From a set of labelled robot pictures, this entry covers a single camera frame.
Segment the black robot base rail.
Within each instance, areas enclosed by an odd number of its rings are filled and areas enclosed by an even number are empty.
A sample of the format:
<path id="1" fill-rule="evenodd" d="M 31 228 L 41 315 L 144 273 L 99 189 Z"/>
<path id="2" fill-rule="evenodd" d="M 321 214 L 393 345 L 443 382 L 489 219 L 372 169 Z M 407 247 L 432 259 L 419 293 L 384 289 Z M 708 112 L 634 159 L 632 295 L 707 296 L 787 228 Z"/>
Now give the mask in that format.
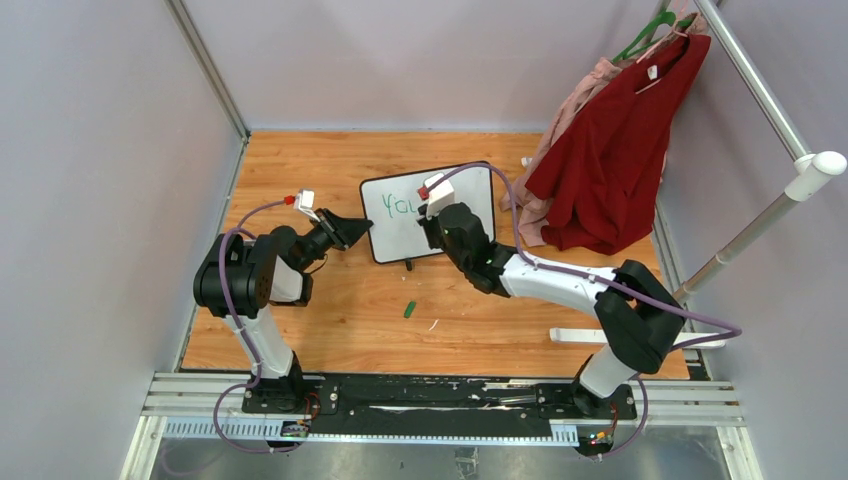
<path id="1" fill-rule="evenodd" d="M 158 373 L 142 407 L 169 439 L 573 448 L 599 457 L 649 427 L 740 427 L 726 382 L 641 380 L 581 409 L 566 379 L 320 373 L 286 400 L 246 376 Z"/>

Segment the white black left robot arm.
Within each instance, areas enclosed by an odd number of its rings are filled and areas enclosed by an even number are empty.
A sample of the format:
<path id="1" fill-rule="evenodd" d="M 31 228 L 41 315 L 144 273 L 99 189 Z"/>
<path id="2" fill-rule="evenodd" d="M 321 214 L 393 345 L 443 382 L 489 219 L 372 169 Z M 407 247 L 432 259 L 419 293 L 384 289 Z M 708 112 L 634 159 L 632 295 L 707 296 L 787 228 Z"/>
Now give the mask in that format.
<path id="1" fill-rule="evenodd" d="M 305 307 L 313 264 L 354 246 L 374 225 L 321 208 L 311 229 L 291 226 L 250 238 L 242 229 L 219 235 L 193 280 L 198 306 L 222 319 L 251 362 L 242 408 L 247 413 L 295 413 L 314 399 L 297 354 L 283 339 L 272 309 Z"/>

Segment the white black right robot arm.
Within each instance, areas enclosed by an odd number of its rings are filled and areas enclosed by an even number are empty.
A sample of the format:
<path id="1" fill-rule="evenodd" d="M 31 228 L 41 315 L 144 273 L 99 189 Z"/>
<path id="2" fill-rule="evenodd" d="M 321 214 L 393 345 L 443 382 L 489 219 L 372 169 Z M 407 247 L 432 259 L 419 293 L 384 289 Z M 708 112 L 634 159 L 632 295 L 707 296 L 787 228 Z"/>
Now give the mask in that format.
<path id="1" fill-rule="evenodd" d="M 685 323 L 680 305 L 640 262 L 617 268 L 547 264 L 489 238 L 464 203 L 417 220 L 430 247 L 442 250 L 472 286 L 504 298 L 544 300 L 594 316 L 606 344 L 580 367 L 566 396 L 584 417 L 596 417 L 618 387 L 654 374 L 673 350 Z"/>

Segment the white whiteboard black frame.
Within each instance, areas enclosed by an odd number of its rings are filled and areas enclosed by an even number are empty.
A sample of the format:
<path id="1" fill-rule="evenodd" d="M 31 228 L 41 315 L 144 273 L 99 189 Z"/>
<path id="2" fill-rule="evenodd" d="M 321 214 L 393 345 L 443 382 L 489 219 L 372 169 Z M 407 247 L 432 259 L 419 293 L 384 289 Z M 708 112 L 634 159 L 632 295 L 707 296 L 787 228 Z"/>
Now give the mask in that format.
<path id="1" fill-rule="evenodd" d="M 418 208 L 424 204 L 417 190 L 428 179 L 447 174 L 456 167 L 405 172 L 366 179 L 359 185 L 365 217 L 373 222 L 369 229 L 372 258 L 378 264 L 403 262 L 439 255 L 431 249 L 425 231 L 418 224 Z M 455 190 L 455 200 L 479 217 L 491 240 L 496 238 L 495 198 L 492 172 L 474 167 L 451 176 L 448 182 Z"/>

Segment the green marker cap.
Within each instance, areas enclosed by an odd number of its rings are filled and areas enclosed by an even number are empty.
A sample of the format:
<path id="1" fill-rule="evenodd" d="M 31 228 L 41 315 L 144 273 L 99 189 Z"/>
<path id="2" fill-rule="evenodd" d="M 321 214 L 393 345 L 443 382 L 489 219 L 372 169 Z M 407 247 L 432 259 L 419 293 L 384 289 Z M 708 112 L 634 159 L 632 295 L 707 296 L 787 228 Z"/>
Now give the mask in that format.
<path id="1" fill-rule="evenodd" d="M 407 306 L 406 306 L 406 308 L 405 308 L 405 310 L 404 310 L 404 318 L 405 318 L 405 319 L 409 319 L 409 318 L 412 316 L 412 314 L 413 314 L 413 312 L 414 312 L 414 310 L 415 310 L 416 306 L 417 306 L 417 302 L 416 302 L 416 301 L 410 301 L 410 302 L 407 304 Z"/>

